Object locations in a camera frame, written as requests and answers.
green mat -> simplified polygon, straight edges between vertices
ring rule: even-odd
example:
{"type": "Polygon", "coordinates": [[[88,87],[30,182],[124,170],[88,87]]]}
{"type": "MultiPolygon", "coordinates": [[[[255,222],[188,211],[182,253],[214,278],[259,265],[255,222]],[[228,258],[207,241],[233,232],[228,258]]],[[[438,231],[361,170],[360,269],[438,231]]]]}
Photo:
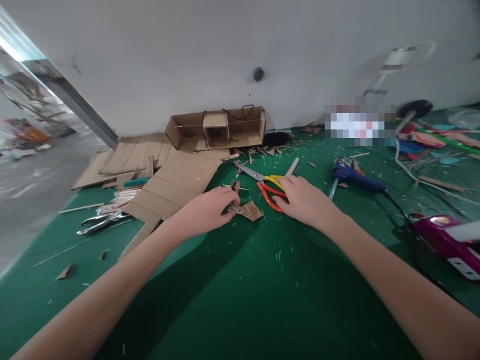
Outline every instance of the green mat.
{"type": "MultiPolygon", "coordinates": [[[[386,181],[389,193],[407,212],[444,213],[466,222],[434,190],[415,189],[405,174],[397,174],[390,149],[344,148],[334,139],[323,139],[322,133],[312,136],[295,130],[294,134],[296,141],[312,142],[287,149],[281,156],[255,154],[250,167],[264,175],[284,175],[299,157],[296,175],[328,193],[335,158],[370,151],[358,158],[361,169],[386,181]]],[[[460,165],[447,169],[447,174],[442,171],[441,180],[464,175],[459,185],[475,187],[479,164],[467,159],[460,165]]],[[[231,161],[221,165],[209,188],[230,184],[235,170],[231,161]]],[[[237,180],[250,189],[242,203],[254,200],[264,218],[250,222],[236,216],[226,226],[179,246],[135,298],[98,359],[420,358],[380,299],[330,240],[271,210],[249,176],[241,174],[237,180]]],[[[99,187],[84,189],[67,208],[108,202],[112,193],[99,187]]],[[[478,193],[469,196],[480,200],[478,193]]],[[[478,207],[447,200],[472,220],[480,218],[478,207]]],[[[339,187],[334,202],[411,263],[411,235],[399,230],[404,221],[384,197],[351,185],[339,187]]],[[[135,220],[120,225],[32,268],[82,241],[75,233],[93,214],[89,209],[58,215],[0,279],[0,359],[8,359],[80,294],[84,283],[93,283],[113,266],[143,224],[135,220]],[[98,260],[106,249],[105,261],[98,260]],[[75,265],[72,276],[55,281],[70,264],[75,265]]],[[[435,279],[480,315],[476,285],[435,254],[421,249],[419,255],[435,279]]]]}

purple device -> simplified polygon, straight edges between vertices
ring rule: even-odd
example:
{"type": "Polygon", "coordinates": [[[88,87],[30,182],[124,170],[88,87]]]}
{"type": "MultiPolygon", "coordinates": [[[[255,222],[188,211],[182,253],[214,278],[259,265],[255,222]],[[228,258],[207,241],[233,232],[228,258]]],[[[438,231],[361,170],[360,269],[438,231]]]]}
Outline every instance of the purple device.
{"type": "Polygon", "coordinates": [[[424,217],[413,224],[418,234],[468,280],[480,284],[479,243],[457,241],[448,228],[461,223],[450,215],[424,217]]]}

right hand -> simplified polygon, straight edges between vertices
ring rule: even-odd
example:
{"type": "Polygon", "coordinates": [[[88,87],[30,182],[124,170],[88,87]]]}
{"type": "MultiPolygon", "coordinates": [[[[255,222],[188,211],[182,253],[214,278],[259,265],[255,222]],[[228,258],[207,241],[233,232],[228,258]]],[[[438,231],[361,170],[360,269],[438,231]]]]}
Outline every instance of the right hand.
{"type": "Polygon", "coordinates": [[[277,181],[285,189],[288,202],[280,196],[273,196],[272,199],[285,214],[322,233],[341,226],[346,215],[303,177],[288,175],[279,177],[277,181]]]}

floor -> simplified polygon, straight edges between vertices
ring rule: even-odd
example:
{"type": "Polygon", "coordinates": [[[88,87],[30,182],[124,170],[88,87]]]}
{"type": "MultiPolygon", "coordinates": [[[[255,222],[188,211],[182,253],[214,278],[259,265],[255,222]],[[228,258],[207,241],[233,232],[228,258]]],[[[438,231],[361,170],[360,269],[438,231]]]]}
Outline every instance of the floor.
{"type": "Polygon", "coordinates": [[[77,133],[18,162],[0,158],[0,273],[70,200],[72,184],[105,144],[73,114],[77,133]]]}

white wall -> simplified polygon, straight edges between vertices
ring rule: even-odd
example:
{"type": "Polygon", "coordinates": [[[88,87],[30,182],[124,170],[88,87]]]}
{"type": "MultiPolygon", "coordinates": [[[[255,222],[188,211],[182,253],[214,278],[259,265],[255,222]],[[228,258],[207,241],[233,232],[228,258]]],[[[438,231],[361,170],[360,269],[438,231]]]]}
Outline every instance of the white wall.
{"type": "Polygon", "coordinates": [[[397,76],[389,99],[436,108],[480,100],[480,61],[470,61],[480,51],[475,0],[0,3],[122,135],[163,131],[172,114],[252,103],[265,107],[270,127],[307,124],[332,97],[361,95],[372,61],[427,40],[437,51],[397,76]],[[77,52],[81,74],[69,65],[77,52]],[[261,83],[251,79],[257,66],[261,83]]]}

